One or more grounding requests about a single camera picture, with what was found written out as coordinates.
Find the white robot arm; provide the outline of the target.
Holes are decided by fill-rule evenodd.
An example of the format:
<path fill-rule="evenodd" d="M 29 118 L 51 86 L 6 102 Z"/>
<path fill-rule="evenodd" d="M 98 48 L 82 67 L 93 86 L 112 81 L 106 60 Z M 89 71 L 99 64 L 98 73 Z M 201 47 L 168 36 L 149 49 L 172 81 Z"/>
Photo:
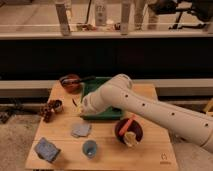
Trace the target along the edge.
<path fill-rule="evenodd" d="M 97 115 L 109 107 L 135 113 L 213 153 L 213 117 L 139 95 L 126 74 L 115 75 L 84 96 L 80 111 Z"/>

